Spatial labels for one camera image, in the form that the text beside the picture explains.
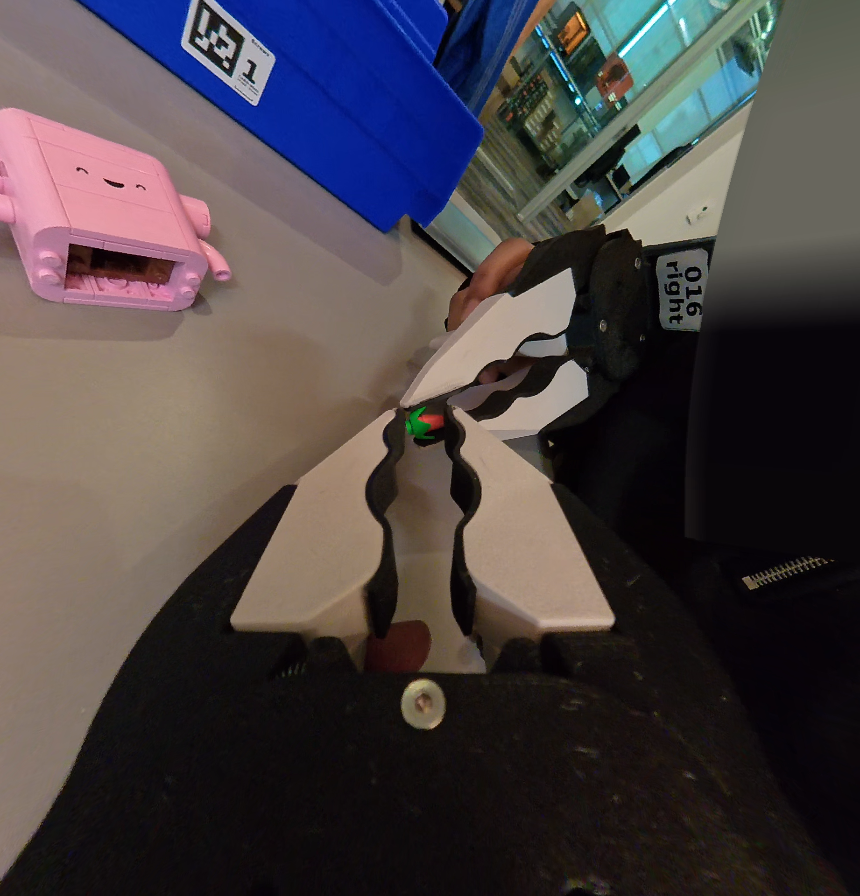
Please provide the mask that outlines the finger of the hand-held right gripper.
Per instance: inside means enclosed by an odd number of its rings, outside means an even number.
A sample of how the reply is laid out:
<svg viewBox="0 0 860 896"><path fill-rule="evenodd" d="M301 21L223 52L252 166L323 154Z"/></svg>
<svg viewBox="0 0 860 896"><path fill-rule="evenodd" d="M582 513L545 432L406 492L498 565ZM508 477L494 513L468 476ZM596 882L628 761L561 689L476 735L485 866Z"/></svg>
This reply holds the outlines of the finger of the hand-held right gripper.
<svg viewBox="0 0 860 896"><path fill-rule="evenodd" d="M582 366L568 357L543 357L493 384L465 389L448 403L507 441L537 435L588 396Z"/></svg>
<svg viewBox="0 0 860 896"><path fill-rule="evenodd" d="M473 383L491 364L507 361L527 341L554 340L565 332L576 301L571 270L518 296L484 300L448 334L404 393L400 405L417 407Z"/></svg>

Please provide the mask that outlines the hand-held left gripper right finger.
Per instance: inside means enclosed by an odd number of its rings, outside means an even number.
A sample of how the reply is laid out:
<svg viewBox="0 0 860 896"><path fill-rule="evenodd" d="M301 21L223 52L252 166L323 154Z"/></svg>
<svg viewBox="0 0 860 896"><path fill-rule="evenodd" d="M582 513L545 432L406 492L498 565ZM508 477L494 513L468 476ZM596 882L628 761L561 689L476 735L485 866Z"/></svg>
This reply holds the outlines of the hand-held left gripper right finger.
<svg viewBox="0 0 860 896"><path fill-rule="evenodd" d="M446 452L463 512L451 609L485 663L514 639L609 631L614 613L549 479L462 409L446 409Z"/></svg>

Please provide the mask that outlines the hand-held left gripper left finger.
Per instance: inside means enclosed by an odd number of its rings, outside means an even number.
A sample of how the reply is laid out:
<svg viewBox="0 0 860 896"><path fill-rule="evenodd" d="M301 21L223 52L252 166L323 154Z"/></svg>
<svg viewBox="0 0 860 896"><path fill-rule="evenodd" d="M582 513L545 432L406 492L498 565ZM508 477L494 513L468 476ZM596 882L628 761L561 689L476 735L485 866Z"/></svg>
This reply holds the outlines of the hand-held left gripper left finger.
<svg viewBox="0 0 860 896"><path fill-rule="evenodd" d="M399 581L390 522L404 411L388 410L300 478L230 618L237 632L335 637L358 668Z"/></svg>

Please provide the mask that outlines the pink brick figure pot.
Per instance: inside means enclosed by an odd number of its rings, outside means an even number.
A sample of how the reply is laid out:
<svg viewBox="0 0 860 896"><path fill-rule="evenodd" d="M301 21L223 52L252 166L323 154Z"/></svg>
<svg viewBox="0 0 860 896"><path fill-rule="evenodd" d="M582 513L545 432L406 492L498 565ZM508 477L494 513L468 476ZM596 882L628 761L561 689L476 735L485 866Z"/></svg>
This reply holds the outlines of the pink brick figure pot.
<svg viewBox="0 0 860 896"><path fill-rule="evenodd" d="M181 311L208 273L208 206L154 157L18 108L0 109L0 222L33 292L68 305Z"/></svg>

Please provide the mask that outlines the person's right hand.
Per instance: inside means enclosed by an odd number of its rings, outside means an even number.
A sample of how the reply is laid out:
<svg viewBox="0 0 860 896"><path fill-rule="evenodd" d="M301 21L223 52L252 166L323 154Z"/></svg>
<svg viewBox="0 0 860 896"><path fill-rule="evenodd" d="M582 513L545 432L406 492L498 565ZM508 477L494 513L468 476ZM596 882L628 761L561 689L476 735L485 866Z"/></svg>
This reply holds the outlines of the person's right hand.
<svg viewBox="0 0 860 896"><path fill-rule="evenodd" d="M445 329L458 329L481 302L506 291L534 247L534 243L523 238L501 242L473 272L467 284L451 297Z"/></svg>

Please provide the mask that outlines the blue storage bin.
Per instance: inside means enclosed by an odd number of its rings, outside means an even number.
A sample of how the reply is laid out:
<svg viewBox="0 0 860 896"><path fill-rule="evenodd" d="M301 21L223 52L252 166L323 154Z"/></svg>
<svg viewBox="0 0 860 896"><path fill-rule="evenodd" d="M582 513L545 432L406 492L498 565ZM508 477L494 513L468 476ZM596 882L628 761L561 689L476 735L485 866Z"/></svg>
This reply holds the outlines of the blue storage bin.
<svg viewBox="0 0 860 896"><path fill-rule="evenodd" d="M83 1L347 207L427 227L482 138L436 1Z"/></svg>

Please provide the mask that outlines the blue cloth bag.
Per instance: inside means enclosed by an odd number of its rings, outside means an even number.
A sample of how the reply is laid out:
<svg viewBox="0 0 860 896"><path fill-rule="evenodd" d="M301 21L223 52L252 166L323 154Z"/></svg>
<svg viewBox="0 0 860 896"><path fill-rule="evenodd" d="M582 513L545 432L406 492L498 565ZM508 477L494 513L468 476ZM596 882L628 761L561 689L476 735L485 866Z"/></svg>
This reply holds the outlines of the blue cloth bag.
<svg viewBox="0 0 860 896"><path fill-rule="evenodd" d="M467 1L447 26L435 68L476 118L536 6L532 1Z"/></svg>

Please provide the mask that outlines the black jacket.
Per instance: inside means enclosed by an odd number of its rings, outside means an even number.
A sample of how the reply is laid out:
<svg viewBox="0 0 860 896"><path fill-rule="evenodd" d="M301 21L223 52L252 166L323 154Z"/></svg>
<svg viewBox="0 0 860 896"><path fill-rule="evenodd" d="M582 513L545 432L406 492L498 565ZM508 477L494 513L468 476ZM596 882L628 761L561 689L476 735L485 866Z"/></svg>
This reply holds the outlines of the black jacket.
<svg viewBox="0 0 860 896"><path fill-rule="evenodd" d="M852 894L860 894L860 566L744 596L777 555L684 535L684 441L641 417L556 433L556 480L683 600L747 708L772 769Z"/></svg>

